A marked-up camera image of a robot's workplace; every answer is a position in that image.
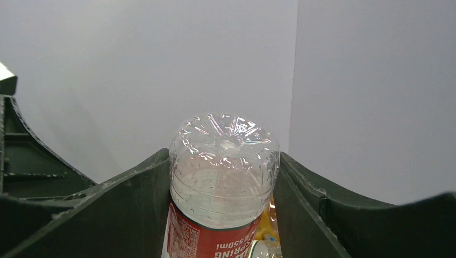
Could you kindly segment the clear bottle red blue label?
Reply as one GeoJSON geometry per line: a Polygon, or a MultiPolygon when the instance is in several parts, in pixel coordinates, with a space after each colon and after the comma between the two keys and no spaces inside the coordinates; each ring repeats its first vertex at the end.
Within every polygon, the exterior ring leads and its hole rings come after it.
{"type": "Polygon", "coordinates": [[[163,257],[249,257],[280,166],[277,138],[227,113],[184,120],[169,148],[163,257]]]}

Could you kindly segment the clear bottle blue white label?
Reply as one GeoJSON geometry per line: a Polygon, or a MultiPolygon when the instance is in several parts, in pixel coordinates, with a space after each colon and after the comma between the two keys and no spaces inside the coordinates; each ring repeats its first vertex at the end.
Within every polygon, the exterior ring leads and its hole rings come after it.
{"type": "Polygon", "coordinates": [[[283,258],[278,241],[254,240],[248,258],[283,258]]]}

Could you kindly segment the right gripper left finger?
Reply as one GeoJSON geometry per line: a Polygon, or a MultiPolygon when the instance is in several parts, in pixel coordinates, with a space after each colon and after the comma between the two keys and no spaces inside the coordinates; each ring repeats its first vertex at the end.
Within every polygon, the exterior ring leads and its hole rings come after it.
{"type": "Polygon", "coordinates": [[[169,164],[163,148],[132,169],[69,196],[1,195],[1,257],[160,257],[169,164]]]}

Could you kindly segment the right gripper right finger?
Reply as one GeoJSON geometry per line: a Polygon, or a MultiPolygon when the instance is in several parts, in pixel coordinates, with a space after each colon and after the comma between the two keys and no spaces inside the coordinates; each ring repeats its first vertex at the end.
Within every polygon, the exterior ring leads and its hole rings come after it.
{"type": "Polygon", "coordinates": [[[284,257],[455,257],[455,193],[394,205],[281,153],[273,197],[284,257]]]}

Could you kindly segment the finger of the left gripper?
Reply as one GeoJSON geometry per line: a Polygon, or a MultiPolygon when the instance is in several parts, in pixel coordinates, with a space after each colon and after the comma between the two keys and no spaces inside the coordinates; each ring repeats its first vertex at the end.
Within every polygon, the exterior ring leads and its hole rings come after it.
{"type": "Polygon", "coordinates": [[[66,197],[95,185],[34,134],[14,97],[1,96],[2,194],[17,198],[66,197]]]}

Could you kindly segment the yellow honey pomelo drink bottle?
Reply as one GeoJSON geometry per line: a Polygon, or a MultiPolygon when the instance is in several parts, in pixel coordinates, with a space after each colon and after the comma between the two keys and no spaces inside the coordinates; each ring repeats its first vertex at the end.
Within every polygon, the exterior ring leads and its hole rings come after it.
{"type": "Polygon", "coordinates": [[[279,229],[277,224],[276,207],[274,197],[271,195],[264,212],[261,215],[255,240],[280,241],[279,229]]]}

